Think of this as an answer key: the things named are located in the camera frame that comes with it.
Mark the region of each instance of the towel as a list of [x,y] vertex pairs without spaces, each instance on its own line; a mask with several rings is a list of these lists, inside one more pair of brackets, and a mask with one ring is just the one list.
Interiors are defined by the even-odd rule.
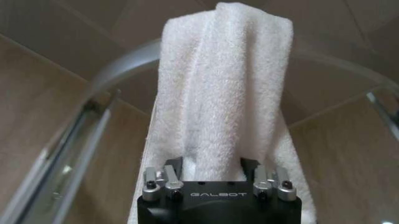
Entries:
[[146,166],[183,156],[184,181],[243,181],[240,157],[288,170],[315,208],[279,103],[292,23],[240,3],[168,20],[161,34],[157,96],[128,224]]

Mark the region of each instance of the screw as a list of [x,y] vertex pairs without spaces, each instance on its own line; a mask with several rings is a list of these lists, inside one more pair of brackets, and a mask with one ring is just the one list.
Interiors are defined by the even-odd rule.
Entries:
[[292,189],[291,181],[283,181],[281,186],[283,186],[283,188]]
[[146,185],[146,189],[155,189],[156,188],[155,181],[146,181],[145,185]]
[[259,192],[257,199],[259,199],[259,201],[265,201],[267,200],[267,193],[264,191]]
[[171,193],[171,199],[173,201],[181,201],[183,199],[183,194],[179,190],[173,190],[172,193]]

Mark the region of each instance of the beige tile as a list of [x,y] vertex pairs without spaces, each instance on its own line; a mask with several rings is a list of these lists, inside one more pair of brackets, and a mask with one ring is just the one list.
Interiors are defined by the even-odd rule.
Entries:
[[0,32],[89,80],[124,48],[53,0],[5,0]]
[[133,48],[160,38],[163,25],[169,18],[204,10],[195,0],[129,1],[112,35],[122,46]]
[[261,9],[269,14],[291,19],[297,33],[307,35],[328,34],[359,46],[365,46],[355,20],[343,1],[265,0]]
[[281,98],[287,124],[308,118],[375,86],[364,76],[295,58],[288,64]]
[[323,224],[399,222],[399,143],[365,98],[289,128]]
[[66,3],[84,17],[109,31],[124,11],[128,0],[58,0]]
[[399,14],[377,29],[368,32],[367,37],[375,51],[391,62],[392,66],[399,67]]
[[399,16],[397,0],[345,0],[364,33],[379,29]]

